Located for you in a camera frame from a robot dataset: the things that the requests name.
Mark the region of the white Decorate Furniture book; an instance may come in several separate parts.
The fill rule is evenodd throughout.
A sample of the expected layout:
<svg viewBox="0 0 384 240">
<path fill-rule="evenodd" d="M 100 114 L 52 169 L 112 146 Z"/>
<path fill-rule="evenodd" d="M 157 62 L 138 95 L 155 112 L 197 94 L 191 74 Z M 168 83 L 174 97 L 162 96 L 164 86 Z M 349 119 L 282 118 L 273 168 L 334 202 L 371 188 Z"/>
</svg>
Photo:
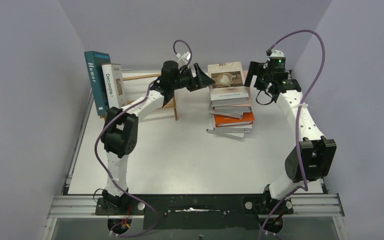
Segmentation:
<svg viewBox="0 0 384 240">
<path fill-rule="evenodd" d="M 125 94 L 122 66 L 115 63 L 105 63 L 101 66 L 103 73 L 105 103 L 108 114 L 112 107 L 122 108 L 128 104 Z"/>
</svg>

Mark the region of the teal Humor book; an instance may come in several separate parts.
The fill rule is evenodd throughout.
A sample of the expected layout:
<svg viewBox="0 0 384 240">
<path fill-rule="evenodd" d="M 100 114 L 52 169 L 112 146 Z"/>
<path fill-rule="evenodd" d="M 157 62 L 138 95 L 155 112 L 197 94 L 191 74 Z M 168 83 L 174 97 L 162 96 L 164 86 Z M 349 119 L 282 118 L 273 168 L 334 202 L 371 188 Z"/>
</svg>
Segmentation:
<svg viewBox="0 0 384 240">
<path fill-rule="evenodd" d="M 106 116 L 109 103 L 102 65 L 111 63 L 110 55 L 108 53 L 91 50 L 84 52 L 84 58 L 97 115 L 100 117 Z"/>
</svg>

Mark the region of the white Afternoon tea book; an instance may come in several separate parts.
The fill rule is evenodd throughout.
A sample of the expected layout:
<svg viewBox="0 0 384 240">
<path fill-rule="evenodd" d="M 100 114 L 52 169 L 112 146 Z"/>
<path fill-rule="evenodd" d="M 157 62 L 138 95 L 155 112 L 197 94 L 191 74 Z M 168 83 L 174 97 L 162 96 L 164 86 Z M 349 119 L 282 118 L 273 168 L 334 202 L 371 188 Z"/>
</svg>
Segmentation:
<svg viewBox="0 0 384 240">
<path fill-rule="evenodd" d="M 208 75 L 215 84 L 209 87 L 210 105 L 223 107 L 248 102 L 249 90 L 244 86 L 244 72 L 240 61 L 209 64 Z"/>
</svg>

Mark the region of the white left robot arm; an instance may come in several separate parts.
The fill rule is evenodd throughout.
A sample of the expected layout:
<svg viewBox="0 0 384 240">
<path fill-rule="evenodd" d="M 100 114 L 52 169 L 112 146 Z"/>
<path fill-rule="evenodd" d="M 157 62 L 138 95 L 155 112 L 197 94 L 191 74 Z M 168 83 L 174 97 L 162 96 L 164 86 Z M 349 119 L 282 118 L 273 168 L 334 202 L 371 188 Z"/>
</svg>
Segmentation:
<svg viewBox="0 0 384 240">
<path fill-rule="evenodd" d="M 163 63 L 160 76 L 152 81 L 144 96 L 121 107 L 112 107 L 107 114 L 102 132 L 96 142 L 102 143 L 107 163 L 98 154 L 95 156 L 107 173 L 107 183 L 102 192 L 103 200 L 115 207 L 126 207 L 133 196 L 128 192 L 127 165 L 130 153 L 138 142 L 139 122 L 153 111 L 164 107 L 179 89 L 190 92 L 215 84 L 197 63 L 195 71 L 188 66 L 180 67 L 177 62 Z"/>
</svg>

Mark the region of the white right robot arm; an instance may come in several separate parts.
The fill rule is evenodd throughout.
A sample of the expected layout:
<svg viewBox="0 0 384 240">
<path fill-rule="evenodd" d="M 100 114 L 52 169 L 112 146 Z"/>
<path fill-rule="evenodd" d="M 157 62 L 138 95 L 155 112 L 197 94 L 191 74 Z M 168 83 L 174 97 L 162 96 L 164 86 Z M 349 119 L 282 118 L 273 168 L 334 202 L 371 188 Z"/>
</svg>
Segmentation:
<svg viewBox="0 0 384 240">
<path fill-rule="evenodd" d="M 269 214 L 281 207 L 281 200 L 297 188 L 328 175 L 337 144 L 328 139 L 314 122 L 298 81 L 285 69 L 285 57 L 269 57 L 266 62 L 249 63 L 245 86 L 271 96 L 271 102 L 282 110 L 295 136 L 295 147 L 285 159 L 285 172 L 268 185 L 269 195 L 261 199 L 262 209 Z"/>
</svg>

